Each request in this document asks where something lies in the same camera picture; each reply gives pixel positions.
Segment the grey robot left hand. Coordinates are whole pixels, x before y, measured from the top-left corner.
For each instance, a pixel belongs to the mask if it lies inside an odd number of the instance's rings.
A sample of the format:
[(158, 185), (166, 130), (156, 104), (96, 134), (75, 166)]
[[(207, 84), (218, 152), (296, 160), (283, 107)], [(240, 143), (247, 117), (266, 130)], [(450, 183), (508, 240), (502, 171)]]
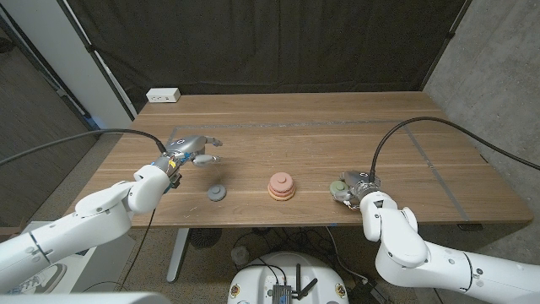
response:
[(206, 145), (219, 147), (222, 142), (214, 137), (191, 135), (177, 139), (165, 148), (165, 152), (153, 163), (169, 178), (180, 175), (180, 167), (187, 162), (202, 167), (212, 163), (219, 163), (220, 158), (205, 152)]

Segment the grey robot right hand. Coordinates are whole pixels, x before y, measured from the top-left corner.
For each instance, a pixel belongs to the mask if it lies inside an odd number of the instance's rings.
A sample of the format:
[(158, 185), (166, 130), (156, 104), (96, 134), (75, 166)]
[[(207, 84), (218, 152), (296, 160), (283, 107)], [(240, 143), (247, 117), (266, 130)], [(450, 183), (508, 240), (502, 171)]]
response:
[(375, 176), (373, 182), (370, 175), (362, 171), (344, 171), (329, 187), (332, 198), (345, 204), (352, 210), (360, 209), (362, 198), (381, 188), (381, 180)]

